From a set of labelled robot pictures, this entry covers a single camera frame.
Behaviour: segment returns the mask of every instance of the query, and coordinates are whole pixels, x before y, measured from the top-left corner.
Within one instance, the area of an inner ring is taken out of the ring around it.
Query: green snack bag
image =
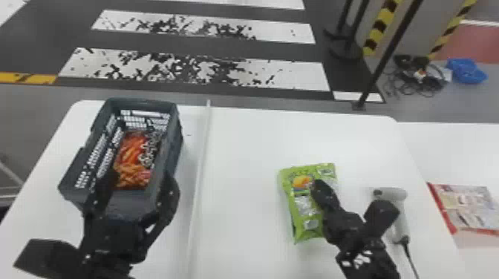
[[[295,244],[322,235],[322,210],[310,195],[315,180],[324,180],[337,191],[333,163],[286,168],[279,172],[293,221]]]

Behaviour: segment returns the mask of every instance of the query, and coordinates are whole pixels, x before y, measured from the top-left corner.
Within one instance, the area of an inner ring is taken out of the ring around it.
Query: metal pole
[[[368,99],[369,93],[371,92],[371,90],[373,89],[373,86],[376,84],[379,77],[383,73],[383,70],[385,69],[386,65],[388,64],[388,61],[390,61],[391,56],[394,54],[395,50],[397,49],[397,46],[399,45],[400,41],[402,40],[404,33],[406,32],[407,28],[409,27],[410,23],[412,22],[412,19],[414,18],[417,11],[419,10],[422,2],[423,2],[423,0],[413,0],[411,6],[409,7],[408,12],[405,14],[404,19],[400,23],[400,26],[397,29],[397,31],[394,35],[394,38],[391,40],[390,44],[388,45],[387,50],[383,54],[383,57],[381,58],[381,61],[378,64],[378,67],[376,67],[376,70],[374,71],[373,78],[370,80],[368,87],[362,93],[362,96],[360,96],[359,101],[356,101],[353,103],[354,110],[356,110],[356,111],[364,110],[365,101]]]
[[[352,47],[352,44],[355,41],[355,35],[359,30],[360,23],[362,22],[362,18],[364,18],[365,11],[368,9],[368,5],[369,0],[362,0],[362,3],[359,7],[359,12],[357,12],[357,16],[355,17],[355,21],[353,22],[350,38],[348,38],[347,43],[345,44],[345,50],[348,50]]]
[[[347,0],[345,2],[345,6],[343,6],[343,12],[342,12],[342,15],[339,17],[338,26],[336,27],[338,34],[340,34],[343,31],[343,27],[345,27],[345,23],[347,21],[347,16],[350,12],[350,8],[352,7],[352,3],[353,3],[353,0]]]

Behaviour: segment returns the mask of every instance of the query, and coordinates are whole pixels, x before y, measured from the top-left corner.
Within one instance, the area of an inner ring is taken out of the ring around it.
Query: black cable
[[[404,248],[405,256],[407,256],[407,259],[409,260],[409,264],[411,264],[411,268],[412,268],[412,272],[414,273],[414,277],[416,279],[420,279],[420,275],[417,273],[416,266],[414,265],[414,262],[412,261],[411,253],[409,252],[409,236],[404,236],[396,244],[402,245],[402,247]]]
[[[438,79],[445,80],[443,72],[436,66],[430,64],[428,67],[433,68],[440,76],[428,75],[419,83],[415,78],[411,78],[406,74],[406,70],[397,67],[387,68],[383,73],[387,76],[387,81],[382,85],[382,89],[388,96],[395,96],[399,98],[400,95],[414,95],[419,94],[426,98],[432,98],[441,89],[442,84]]]

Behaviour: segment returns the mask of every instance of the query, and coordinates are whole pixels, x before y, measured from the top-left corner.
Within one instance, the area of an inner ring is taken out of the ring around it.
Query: crosswalk marking
[[[330,91],[318,62],[215,58],[78,47],[60,76],[171,82],[221,83],[252,88]]]
[[[305,23],[104,10],[94,30],[315,44]]]
[[[360,92],[343,92],[343,91],[334,91],[333,92],[334,99],[336,101],[356,101],[362,95]],[[371,93],[369,94],[367,102],[383,102],[383,98],[380,93]]]
[[[17,13],[29,0],[3,0],[0,4],[0,26]]]
[[[290,10],[304,10],[302,0],[155,0],[155,1],[178,1],[178,2],[197,2],[207,4],[227,4],[234,6],[254,6],[254,7],[273,7]]]

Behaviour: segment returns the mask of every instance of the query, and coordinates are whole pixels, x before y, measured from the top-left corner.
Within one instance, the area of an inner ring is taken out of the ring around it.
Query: yellow tape
[[[465,0],[464,1],[464,3],[461,6],[461,8],[459,9],[459,12],[457,13],[457,15],[451,20],[451,22],[449,22],[449,25],[447,25],[447,28],[444,31],[443,35],[437,40],[437,42],[433,46],[433,49],[431,49],[431,52],[428,55],[428,58],[430,60],[433,60],[437,56],[437,54],[440,52],[440,50],[442,50],[442,47],[444,47],[449,42],[455,29],[459,26],[461,21],[466,17],[466,14],[468,13],[469,8],[476,3],[477,3],[477,0]]]
[[[0,82],[19,83],[25,85],[51,85],[57,79],[56,75],[40,75],[32,73],[0,72]]]
[[[382,9],[379,12],[378,20],[381,20],[386,25],[389,25],[394,20],[394,14],[389,9]]]
[[[394,13],[397,11],[397,8],[402,1],[403,0],[387,0],[383,4],[382,9],[374,22],[373,29],[370,31],[369,37],[365,41],[363,47],[364,56],[372,56],[376,53],[376,49],[383,39],[386,30],[394,21]]]

